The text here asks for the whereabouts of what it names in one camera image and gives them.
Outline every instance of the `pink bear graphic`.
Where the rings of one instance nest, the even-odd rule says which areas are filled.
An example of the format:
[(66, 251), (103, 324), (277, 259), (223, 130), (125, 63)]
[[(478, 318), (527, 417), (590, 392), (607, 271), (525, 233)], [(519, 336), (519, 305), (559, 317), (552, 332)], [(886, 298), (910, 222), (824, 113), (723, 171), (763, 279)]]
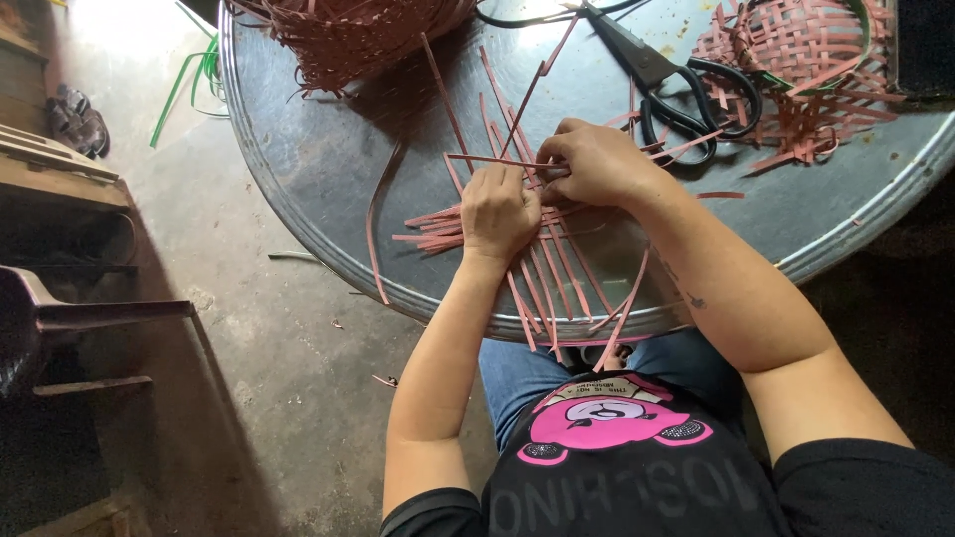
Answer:
[(665, 389), (648, 385), (636, 376), (627, 376), (627, 380), (648, 388), (649, 395), (595, 395), (539, 403), (535, 413), (544, 408), (531, 423), (531, 442), (520, 449), (518, 457), (530, 464), (551, 466), (563, 462), (571, 449), (606, 449), (649, 439), (678, 446), (697, 443), (712, 434), (706, 423), (691, 419), (689, 414), (675, 413), (644, 400), (671, 400)]

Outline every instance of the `blue jeans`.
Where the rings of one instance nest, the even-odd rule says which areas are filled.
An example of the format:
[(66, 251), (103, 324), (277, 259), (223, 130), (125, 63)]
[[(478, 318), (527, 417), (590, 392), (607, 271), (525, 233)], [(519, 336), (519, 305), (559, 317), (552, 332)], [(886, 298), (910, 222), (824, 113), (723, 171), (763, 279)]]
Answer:
[[(494, 440), (502, 452), (520, 411), (572, 378), (557, 358), (523, 343), (484, 339), (477, 356)], [(743, 382), (696, 329), (637, 343), (626, 368), (690, 391), (732, 430), (742, 434)]]

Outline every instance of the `woman's right hand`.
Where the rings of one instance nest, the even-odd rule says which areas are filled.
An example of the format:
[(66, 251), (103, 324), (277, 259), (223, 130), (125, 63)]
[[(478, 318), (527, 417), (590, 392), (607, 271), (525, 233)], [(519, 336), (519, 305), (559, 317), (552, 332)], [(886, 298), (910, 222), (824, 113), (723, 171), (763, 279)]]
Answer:
[(642, 191), (655, 190), (655, 183), (675, 183), (626, 133), (582, 119), (565, 118), (554, 136), (544, 141), (537, 162), (551, 159), (567, 161), (570, 175), (544, 189), (545, 204), (567, 198), (591, 205), (623, 205)]

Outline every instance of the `forearm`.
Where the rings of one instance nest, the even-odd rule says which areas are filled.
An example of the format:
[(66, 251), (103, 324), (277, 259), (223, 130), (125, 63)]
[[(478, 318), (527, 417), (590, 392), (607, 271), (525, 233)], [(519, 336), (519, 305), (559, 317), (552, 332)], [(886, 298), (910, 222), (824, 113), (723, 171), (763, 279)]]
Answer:
[(836, 347), (801, 292), (671, 177), (625, 209), (657, 249), (700, 331), (739, 371), (757, 373)]
[(394, 394), (389, 441), (457, 437), (506, 266), (465, 253)]

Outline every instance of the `black scissors handle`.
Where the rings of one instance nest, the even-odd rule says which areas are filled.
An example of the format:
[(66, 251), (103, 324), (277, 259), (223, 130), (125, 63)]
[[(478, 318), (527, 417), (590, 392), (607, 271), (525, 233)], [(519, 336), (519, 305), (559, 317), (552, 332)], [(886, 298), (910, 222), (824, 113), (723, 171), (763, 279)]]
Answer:
[[(689, 84), (690, 90), (693, 93), (693, 99), (696, 101), (696, 107), (700, 112), (700, 120), (674, 109), (655, 93), (648, 93), (640, 105), (641, 115), (647, 118), (647, 120), (640, 122), (644, 141), (647, 145), (657, 143), (653, 122), (649, 120), (651, 117), (658, 118), (665, 124), (677, 128), (682, 127), (683, 130), (695, 135), (696, 138), (701, 138), (720, 130), (720, 125), (716, 122), (716, 118), (710, 111), (710, 96), (707, 95), (703, 80), (700, 79), (700, 76), (694, 69), (725, 77), (750, 102), (750, 116), (746, 126), (739, 129), (726, 129), (720, 134), (720, 138), (729, 140), (742, 138), (755, 128), (756, 122), (759, 121), (763, 113), (763, 101), (755, 85), (740, 71), (732, 67), (706, 59), (691, 57), (690, 60), (687, 61), (687, 65), (677, 69), (676, 73)], [(677, 161), (676, 163), (685, 166), (696, 166), (708, 161), (715, 154), (716, 139), (709, 139), (706, 141), (706, 154), (701, 159), (696, 161)], [(667, 158), (665, 162), (672, 160), (673, 158)]]

